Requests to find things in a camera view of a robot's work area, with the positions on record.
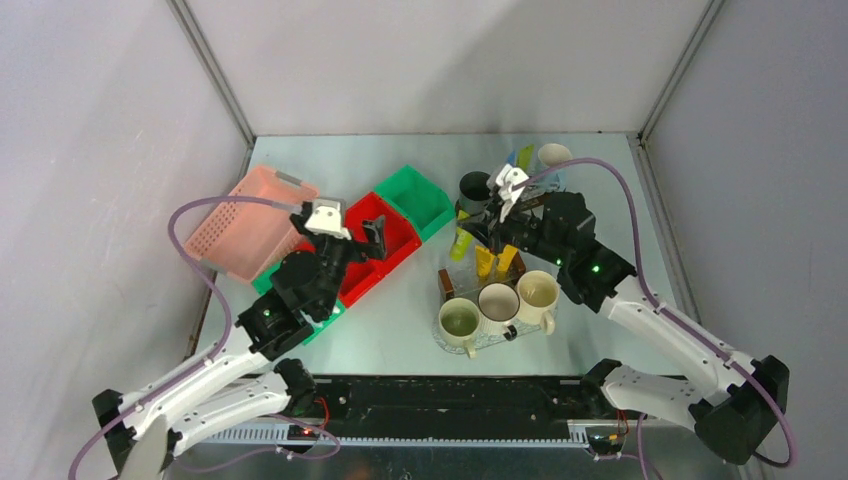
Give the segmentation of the red plastic bin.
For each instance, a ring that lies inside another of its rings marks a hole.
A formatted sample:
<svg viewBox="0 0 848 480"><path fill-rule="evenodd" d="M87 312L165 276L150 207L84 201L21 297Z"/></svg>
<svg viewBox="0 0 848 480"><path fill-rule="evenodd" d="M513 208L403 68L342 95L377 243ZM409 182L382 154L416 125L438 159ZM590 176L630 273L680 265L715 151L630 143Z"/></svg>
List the red plastic bin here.
<svg viewBox="0 0 848 480"><path fill-rule="evenodd" d="M311 202L305 202L302 211L298 213L303 213L306 220L311 213ZM352 234L352 239L365 242L362 221L373 220L380 215L386 217L385 260L369 259L365 263L351 263L341 290L335 292L332 286L325 283L326 277L322 273L315 247L301 234L309 247L298 247L281 261L280 268L271 275L273 291L281 296L290 309L309 314L315 320L323 321L331 315L330 295L333 293L345 307L352 306L421 246L421 240L412 225L374 192L360 199L351 209L346 209L344 225Z"/></svg>

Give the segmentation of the light blue mug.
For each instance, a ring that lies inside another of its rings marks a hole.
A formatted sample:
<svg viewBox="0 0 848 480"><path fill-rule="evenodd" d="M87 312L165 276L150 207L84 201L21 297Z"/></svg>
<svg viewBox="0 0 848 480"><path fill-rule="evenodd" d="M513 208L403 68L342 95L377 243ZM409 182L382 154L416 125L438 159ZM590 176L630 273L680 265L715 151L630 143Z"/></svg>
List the light blue mug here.
<svg viewBox="0 0 848 480"><path fill-rule="evenodd" d="M559 143L547 143L539 148L537 152L536 173L544 171L559 164L571 161L573 154L564 145ZM565 187L565 169L560 168L545 175L538 183L545 191L562 191Z"/></svg>

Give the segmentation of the black mug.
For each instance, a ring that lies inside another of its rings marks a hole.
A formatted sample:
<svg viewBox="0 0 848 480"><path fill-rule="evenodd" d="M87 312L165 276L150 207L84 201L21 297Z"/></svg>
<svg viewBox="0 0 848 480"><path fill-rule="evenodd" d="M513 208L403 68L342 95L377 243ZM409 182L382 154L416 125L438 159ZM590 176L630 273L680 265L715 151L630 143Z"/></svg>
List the black mug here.
<svg viewBox="0 0 848 480"><path fill-rule="evenodd" d="M458 208L469 215L483 212L491 198L487 185L490 174L472 171L465 174L459 182Z"/></svg>

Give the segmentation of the cream mug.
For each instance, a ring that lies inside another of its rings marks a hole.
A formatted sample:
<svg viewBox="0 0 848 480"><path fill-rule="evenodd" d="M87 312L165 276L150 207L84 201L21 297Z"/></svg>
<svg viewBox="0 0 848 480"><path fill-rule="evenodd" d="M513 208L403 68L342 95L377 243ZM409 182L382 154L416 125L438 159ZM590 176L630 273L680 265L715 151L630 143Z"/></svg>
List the cream mug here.
<svg viewBox="0 0 848 480"><path fill-rule="evenodd" d="M556 328L560 296L556 279L541 270L529 271L520 277L516 292L520 300L517 319L528 325L539 326L545 335L552 335Z"/></svg>

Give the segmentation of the clear holder with brown ends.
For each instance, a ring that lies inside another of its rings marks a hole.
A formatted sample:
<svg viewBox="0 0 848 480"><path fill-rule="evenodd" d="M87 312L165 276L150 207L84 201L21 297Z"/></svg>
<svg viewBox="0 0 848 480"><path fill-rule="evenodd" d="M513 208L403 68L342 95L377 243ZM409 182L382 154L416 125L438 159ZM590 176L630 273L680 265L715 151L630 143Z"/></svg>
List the clear holder with brown ends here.
<svg viewBox="0 0 848 480"><path fill-rule="evenodd" d="M436 274L440 302L461 297L477 302L479 291L492 283L504 283L515 287L519 279L527 272L526 264L520 254L513 258L506 272L493 268L488 277L477 275L476 260L473 255L466 256L460 262L448 260L447 265Z"/></svg>

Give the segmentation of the white ribbed mug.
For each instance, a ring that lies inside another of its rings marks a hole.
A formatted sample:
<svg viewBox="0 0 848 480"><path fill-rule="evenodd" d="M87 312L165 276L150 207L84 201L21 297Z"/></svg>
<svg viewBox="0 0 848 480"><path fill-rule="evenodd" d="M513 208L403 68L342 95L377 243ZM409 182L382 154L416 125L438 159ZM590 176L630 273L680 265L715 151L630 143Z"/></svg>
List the white ribbed mug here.
<svg viewBox="0 0 848 480"><path fill-rule="evenodd" d="M513 341L518 336L514 325L520 310L518 293L507 284L492 283L483 287L477 297L480 311L480 333Z"/></svg>

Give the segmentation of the green mug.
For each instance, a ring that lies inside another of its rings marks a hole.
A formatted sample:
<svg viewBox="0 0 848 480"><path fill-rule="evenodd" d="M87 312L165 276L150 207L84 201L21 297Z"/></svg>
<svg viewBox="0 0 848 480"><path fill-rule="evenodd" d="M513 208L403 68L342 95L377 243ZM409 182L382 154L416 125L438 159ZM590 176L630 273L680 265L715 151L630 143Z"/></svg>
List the green mug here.
<svg viewBox="0 0 848 480"><path fill-rule="evenodd" d="M475 338L480 328L480 312L474 302L465 298L446 301L438 313L441 338L453 348L462 349L470 359L475 359Z"/></svg>

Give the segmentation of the clear textured oval tray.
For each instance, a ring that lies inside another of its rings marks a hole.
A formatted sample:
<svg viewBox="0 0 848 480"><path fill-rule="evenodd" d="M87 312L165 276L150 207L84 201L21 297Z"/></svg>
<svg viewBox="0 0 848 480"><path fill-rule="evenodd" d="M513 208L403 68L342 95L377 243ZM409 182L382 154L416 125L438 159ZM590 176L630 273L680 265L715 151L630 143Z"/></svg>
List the clear textured oval tray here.
<svg viewBox="0 0 848 480"><path fill-rule="evenodd" d="M455 298L440 308L432 324L432 336L445 352L475 358L483 349L512 342L522 336L556 328L557 308L521 310L505 326L495 326L471 300Z"/></svg>

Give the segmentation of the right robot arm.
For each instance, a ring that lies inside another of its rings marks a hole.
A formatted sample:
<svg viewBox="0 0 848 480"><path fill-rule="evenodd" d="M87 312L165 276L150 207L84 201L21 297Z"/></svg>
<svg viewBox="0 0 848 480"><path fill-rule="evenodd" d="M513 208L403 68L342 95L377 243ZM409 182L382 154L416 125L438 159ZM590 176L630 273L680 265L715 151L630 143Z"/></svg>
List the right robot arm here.
<svg viewBox="0 0 848 480"><path fill-rule="evenodd" d="M604 359L582 379L588 414L645 413L694 432L729 463L747 463L784 418L789 368L773 355L755 359L731 347L663 301L634 265L596 239L595 224L584 196L568 192L551 194L539 216L512 210L502 217L494 201L459 223L496 253L513 246L556 265L556 282L572 303L650 341L683 376Z"/></svg>

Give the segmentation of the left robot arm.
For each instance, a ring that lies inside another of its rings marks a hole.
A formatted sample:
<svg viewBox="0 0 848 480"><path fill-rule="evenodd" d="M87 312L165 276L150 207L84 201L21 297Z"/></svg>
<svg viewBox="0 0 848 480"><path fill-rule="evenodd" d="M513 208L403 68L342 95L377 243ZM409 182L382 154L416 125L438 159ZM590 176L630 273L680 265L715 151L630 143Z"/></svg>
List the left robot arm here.
<svg viewBox="0 0 848 480"><path fill-rule="evenodd" d="M343 213L319 201L291 220L312 250L288 254L247 310L227 311L217 342L140 391L94 398L119 478L155 478L199 441L244 421L312 411L315 382L288 353L335 315L350 264L386 258L386 218L362 221L361 241Z"/></svg>

